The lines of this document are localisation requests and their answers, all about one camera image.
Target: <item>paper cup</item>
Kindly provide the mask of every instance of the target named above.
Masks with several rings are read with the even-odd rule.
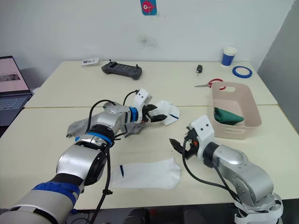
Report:
[[[223,64],[224,66],[230,66],[237,52],[238,50],[236,48],[225,47],[223,49],[221,64]]]

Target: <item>laptop keyboard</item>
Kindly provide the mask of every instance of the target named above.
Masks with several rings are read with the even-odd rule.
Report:
[[[0,111],[19,109],[27,97],[0,99]]]

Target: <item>gray cloth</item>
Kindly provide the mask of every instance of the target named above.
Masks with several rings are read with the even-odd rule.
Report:
[[[92,116],[90,126],[94,125],[97,122],[99,115],[100,115],[100,113]],[[66,137],[67,138],[71,138],[71,137],[76,138],[76,137],[79,137],[79,136],[85,134],[86,129],[87,129],[87,124],[88,124],[88,118],[71,123],[67,129]],[[145,127],[145,124],[134,124],[134,123],[127,124],[128,133],[125,135],[125,138],[132,134],[139,134],[141,129],[143,129],[144,127]]]

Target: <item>table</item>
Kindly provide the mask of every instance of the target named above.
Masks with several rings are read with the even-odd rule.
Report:
[[[246,140],[216,138],[216,143],[242,150],[251,162],[261,166],[272,178],[274,191],[283,199],[299,198],[299,136],[277,105],[258,106],[262,125]],[[148,124],[140,135],[116,142],[111,148],[112,169],[120,164],[155,162],[174,157],[181,169],[180,184],[173,190],[111,189],[103,208],[127,208],[183,204],[232,202],[230,195],[219,188],[204,185],[186,172],[169,138],[183,142],[186,126],[207,113],[206,106],[180,107],[180,119],[169,125]],[[0,139],[0,202],[9,208],[29,190],[52,179],[60,155],[74,143],[65,138],[68,125],[87,117],[89,108],[24,109]],[[188,162],[198,177],[218,182],[216,172],[196,157]],[[87,186],[75,206],[94,209],[106,181]]]
[[[92,106],[101,99],[123,102],[127,93],[144,88],[152,96],[152,103],[171,101],[176,106],[209,105],[210,89],[195,88],[214,78],[238,82],[250,87],[257,105],[276,105],[277,101],[267,89],[249,62],[233,63],[229,67],[219,62],[119,62],[138,64],[143,72],[139,80],[118,75],[106,75],[99,66],[82,67],[82,62],[62,62],[25,107],[83,107]],[[198,64],[203,72],[195,73]],[[238,78],[232,73],[236,65],[246,66],[252,77]]]

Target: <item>small white card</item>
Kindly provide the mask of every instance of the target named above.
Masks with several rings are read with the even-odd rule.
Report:
[[[91,58],[91,59],[85,59],[82,61],[82,66],[88,66],[88,65],[96,65],[99,63],[99,58]]]

